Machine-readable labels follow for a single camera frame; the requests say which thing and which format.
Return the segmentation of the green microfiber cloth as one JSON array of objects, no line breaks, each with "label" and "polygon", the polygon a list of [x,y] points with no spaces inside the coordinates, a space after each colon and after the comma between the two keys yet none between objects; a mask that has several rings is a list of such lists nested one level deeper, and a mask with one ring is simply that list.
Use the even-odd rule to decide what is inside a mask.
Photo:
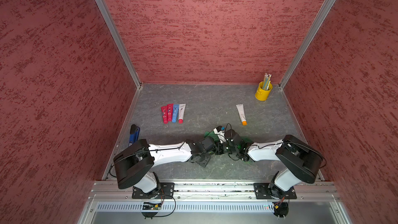
[{"label": "green microfiber cloth", "polygon": [[[215,152],[217,155],[221,155],[221,154],[227,154],[224,149],[223,149],[223,143],[220,142],[220,140],[217,138],[217,136],[214,134],[214,132],[212,133],[206,133],[205,137],[211,136],[214,141],[215,144],[217,146],[217,151]],[[253,142],[251,139],[246,138],[246,137],[241,137],[242,140],[246,141],[246,142]],[[229,157],[234,160],[234,161],[238,161],[238,159],[234,156],[234,155],[229,155]]]}]

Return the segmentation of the white tube orange cap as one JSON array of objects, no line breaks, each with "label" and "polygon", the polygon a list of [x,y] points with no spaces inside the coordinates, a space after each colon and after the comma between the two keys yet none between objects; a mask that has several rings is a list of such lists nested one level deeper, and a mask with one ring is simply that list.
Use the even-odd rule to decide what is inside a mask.
[{"label": "white tube orange cap", "polygon": [[244,111],[244,105],[237,104],[236,108],[237,108],[239,118],[240,118],[242,125],[247,125],[246,115],[245,115],[245,111]]}]

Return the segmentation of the white tube red cap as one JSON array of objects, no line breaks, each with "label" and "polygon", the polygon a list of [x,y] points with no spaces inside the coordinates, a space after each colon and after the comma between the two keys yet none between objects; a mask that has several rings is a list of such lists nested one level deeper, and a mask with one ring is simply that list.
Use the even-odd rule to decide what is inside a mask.
[{"label": "white tube red cap", "polygon": [[186,104],[179,104],[178,123],[183,123],[185,108],[186,108]]}]

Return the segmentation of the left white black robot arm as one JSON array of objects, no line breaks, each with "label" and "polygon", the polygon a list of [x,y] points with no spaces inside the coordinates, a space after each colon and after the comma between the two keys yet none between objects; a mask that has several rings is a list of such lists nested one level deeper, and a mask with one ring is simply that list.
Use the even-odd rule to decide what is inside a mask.
[{"label": "left white black robot arm", "polygon": [[173,145],[153,145],[145,139],[138,140],[113,159],[118,188],[134,187],[145,194],[156,194],[161,186],[156,173],[151,172],[153,167],[187,161],[206,167],[219,148],[220,142],[211,136]]}]

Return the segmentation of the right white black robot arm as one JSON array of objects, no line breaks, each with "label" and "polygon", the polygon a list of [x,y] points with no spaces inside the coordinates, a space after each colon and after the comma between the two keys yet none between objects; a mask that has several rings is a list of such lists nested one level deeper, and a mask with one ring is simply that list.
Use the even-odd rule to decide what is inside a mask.
[{"label": "right white black robot arm", "polygon": [[270,143],[245,142],[238,134],[228,138],[219,135],[225,152],[244,162],[273,160],[286,167],[277,172],[266,194],[273,199],[283,199],[293,187],[301,182],[313,184],[318,171],[325,163],[323,155],[293,135]]}]

